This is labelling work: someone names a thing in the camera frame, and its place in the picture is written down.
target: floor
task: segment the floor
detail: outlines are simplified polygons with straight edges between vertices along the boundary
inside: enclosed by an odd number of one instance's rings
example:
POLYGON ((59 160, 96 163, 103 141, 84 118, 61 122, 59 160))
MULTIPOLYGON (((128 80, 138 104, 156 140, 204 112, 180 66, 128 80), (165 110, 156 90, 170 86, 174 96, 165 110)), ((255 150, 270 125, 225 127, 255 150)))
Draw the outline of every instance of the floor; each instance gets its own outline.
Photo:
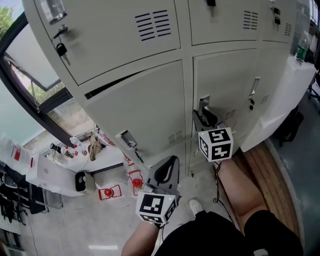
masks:
POLYGON ((279 147, 271 141, 284 163, 298 197, 304 228, 305 255, 320 245, 320 115, 319 103, 305 94, 299 103, 304 120, 293 142, 279 147))
MULTIPOLYGON (((95 180, 100 185, 110 180, 125 183, 125 174, 124 169, 105 171, 96 174, 95 180)), ((207 212, 216 212, 228 218, 225 210, 212 201, 216 196, 216 184, 208 170, 198 171, 194 177, 180 180, 178 190, 182 198, 169 224, 164 228, 164 238, 179 224, 194 220, 188 206, 192 198, 197 198, 207 212)), ((232 214, 223 191, 220 192, 220 199, 232 214)), ((52 204, 59 202, 55 194, 49 194, 48 201, 52 204)), ((64 209, 50 208, 49 213, 29 215, 30 226, 27 219, 27 226, 21 227, 21 243, 28 256, 37 255, 35 246, 39 256, 119 256, 123 245, 140 222, 135 214, 136 199, 130 196, 127 196, 124 202, 114 200, 108 203, 100 201, 96 191, 94 194, 80 197, 63 196, 63 203, 64 209), (60 225, 63 249, 59 239, 60 225)))

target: wooden board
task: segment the wooden board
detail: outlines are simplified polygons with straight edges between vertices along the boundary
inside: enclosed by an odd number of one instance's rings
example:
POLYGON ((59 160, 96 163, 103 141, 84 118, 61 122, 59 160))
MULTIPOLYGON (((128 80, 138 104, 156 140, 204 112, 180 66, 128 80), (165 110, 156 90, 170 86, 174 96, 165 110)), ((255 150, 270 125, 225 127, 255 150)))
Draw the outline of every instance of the wooden board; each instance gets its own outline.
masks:
POLYGON ((264 142, 245 153, 238 150, 232 159, 260 189, 270 212, 300 237, 297 215, 288 187, 264 142))

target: cable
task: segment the cable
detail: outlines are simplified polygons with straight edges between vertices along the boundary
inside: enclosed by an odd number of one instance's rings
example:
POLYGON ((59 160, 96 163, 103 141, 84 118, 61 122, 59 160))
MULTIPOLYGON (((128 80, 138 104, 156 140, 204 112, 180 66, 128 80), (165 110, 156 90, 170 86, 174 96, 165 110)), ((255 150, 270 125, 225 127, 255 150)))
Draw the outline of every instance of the cable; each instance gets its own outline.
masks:
POLYGON ((35 252, 36 252, 36 256, 39 256, 38 255, 38 250, 37 250, 37 247, 36 247, 36 243, 35 243, 34 233, 32 232, 32 228, 31 228, 31 225, 30 225, 30 219, 29 219, 28 215, 26 215, 26 216, 28 217, 29 227, 30 227, 30 230, 31 230, 31 235, 32 235, 32 240, 33 240, 33 245, 34 245, 34 249, 35 249, 35 252))
POLYGON ((64 219, 65 219, 65 206, 64 206, 64 200, 63 200, 62 196, 60 198, 61 198, 61 203, 62 203, 62 208, 63 208, 63 217, 62 217, 60 227, 59 227, 59 239, 60 239, 60 245, 61 245, 61 249, 63 251, 63 255, 65 255, 65 250, 64 250, 64 247, 63 247, 62 241, 61 241, 61 227, 62 227, 62 223, 64 222, 64 219))
POLYGON ((163 226, 162 232, 161 232, 162 243, 164 242, 164 230, 165 230, 165 226, 166 226, 166 225, 163 226))
POLYGON ((213 199, 213 202, 215 204, 220 205, 228 214, 229 219, 231 220, 232 224, 235 226, 235 222, 234 220, 231 218, 226 206, 224 205, 224 203, 220 200, 220 193, 219 193, 219 180, 218 180, 218 172, 220 171, 221 168, 221 162, 217 163, 214 162, 216 165, 218 165, 218 167, 216 168, 215 165, 213 165, 213 171, 214 171, 214 180, 215 180, 215 184, 216 184, 216 198, 213 199))

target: bottle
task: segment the bottle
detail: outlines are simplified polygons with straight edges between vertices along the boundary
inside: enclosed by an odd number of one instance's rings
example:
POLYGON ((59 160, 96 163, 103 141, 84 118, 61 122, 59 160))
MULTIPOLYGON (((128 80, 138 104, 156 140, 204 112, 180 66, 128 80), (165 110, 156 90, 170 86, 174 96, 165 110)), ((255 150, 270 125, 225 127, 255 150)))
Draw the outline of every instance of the bottle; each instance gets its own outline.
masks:
POLYGON ((86 156, 88 154, 88 152, 83 148, 81 149, 81 154, 86 156))
POLYGON ((50 149, 49 155, 47 156, 48 159, 56 162, 57 164, 63 166, 63 164, 67 164, 68 160, 61 154, 59 154, 57 151, 50 149))
POLYGON ((57 151, 59 154, 61 154, 61 147, 51 143, 50 144, 50 149, 57 151))
POLYGON ((299 64, 302 64, 304 62, 308 48, 308 37, 306 35, 306 32, 304 32, 304 34, 300 37, 298 48, 294 56, 299 64))
POLYGON ((66 147, 61 148, 61 154, 66 158, 74 158, 74 154, 70 153, 66 147))
POLYGON ((73 154, 74 156, 77 156, 77 155, 78 155, 78 151, 76 151, 74 148, 68 147, 68 146, 65 146, 65 148, 66 148, 71 154, 73 154))
POLYGON ((76 146, 78 149, 84 149, 85 146, 82 144, 82 142, 80 140, 78 140, 78 138, 76 137, 71 137, 70 138, 70 142, 76 146))

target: white shoe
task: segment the white shoe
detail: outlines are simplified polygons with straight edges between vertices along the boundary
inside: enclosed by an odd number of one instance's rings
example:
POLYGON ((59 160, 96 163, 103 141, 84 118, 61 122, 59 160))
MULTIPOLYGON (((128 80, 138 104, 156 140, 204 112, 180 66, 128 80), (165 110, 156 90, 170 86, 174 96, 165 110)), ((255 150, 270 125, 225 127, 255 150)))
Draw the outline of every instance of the white shoe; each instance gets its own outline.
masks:
POLYGON ((193 212, 194 217, 196 217, 197 213, 200 213, 201 211, 203 211, 201 203, 197 199, 191 199, 189 201, 189 207, 193 212))

